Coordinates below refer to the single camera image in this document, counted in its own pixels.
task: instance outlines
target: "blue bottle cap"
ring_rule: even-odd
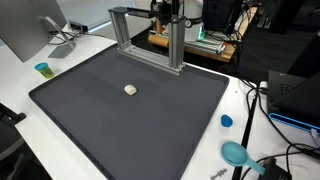
[[[228,115],[221,116],[221,124],[223,127],[230,127],[233,123],[233,120]]]
[[[34,68],[39,71],[47,67],[48,67],[48,63],[40,63],[40,64],[37,64]]]

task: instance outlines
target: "small blue object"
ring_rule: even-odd
[[[48,67],[48,63],[40,63],[37,64],[34,68],[38,71],[43,70]]]
[[[226,142],[221,147],[222,158],[235,167],[249,166],[259,174],[263,175],[265,168],[254,162],[248,155],[247,150],[236,142]]]
[[[221,124],[223,127],[230,127],[233,123],[233,120],[228,115],[221,116]]]

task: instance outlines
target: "small white object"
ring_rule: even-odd
[[[135,93],[137,93],[137,89],[132,86],[132,85],[126,85],[126,87],[124,87],[124,91],[129,94],[130,96],[134,95]]]

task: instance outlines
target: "gray mat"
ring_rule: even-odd
[[[113,46],[30,92],[109,179],[180,179],[229,79],[187,67],[179,76]],[[128,96],[123,88],[138,89]]]

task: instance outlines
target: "white table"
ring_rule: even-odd
[[[267,87],[267,83],[262,82],[260,84],[260,87]],[[267,96],[262,95],[261,98],[263,109],[267,111]],[[311,145],[313,147],[317,147],[315,142],[311,138],[310,133],[277,121],[273,122],[291,142],[303,143]],[[289,144],[281,138],[281,136],[276,132],[271,123],[262,113],[259,107],[259,103],[257,102],[247,147],[250,157],[256,161],[267,156],[283,154],[286,152],[288,146]],[[297,150],[295,148],[290,149],[290,152],[296,151]],[[276,159],[277,165],[284,170],[287,170],[285,156],[278,157]],[[289,163],[293,180],[316,180],[320,177],[320,161],[318,160],[315,160],[306,155],[297,154],[289,156]],[[245,179],[256,180],[257,178],[258,174],[253,170],[250,170]]]
[[[83,36],[77,38],[76,43],[76,49],[64,59],[47,58],[54,46],[46,46],[26,63],[7,46],[0,47],[0,101],[13,111],[27,115],[16,128],[53,179],[102,180],[106,179],[103,174],[28,96],[29,91],[46,81],[34,70],[37,63],[47,62],[59,75],[116,42]],[[234,168],[221,158],[220,147],[225,141],[242,141],[248,118],[245,101],[248,88],[240,80],[229,78],[229,86],[183,174],[184,180],[208,180],[223,168],[228,170],[223,179],[232,177]],[[233,118],[230,128],[222,127],[220,117],[223,114]]]

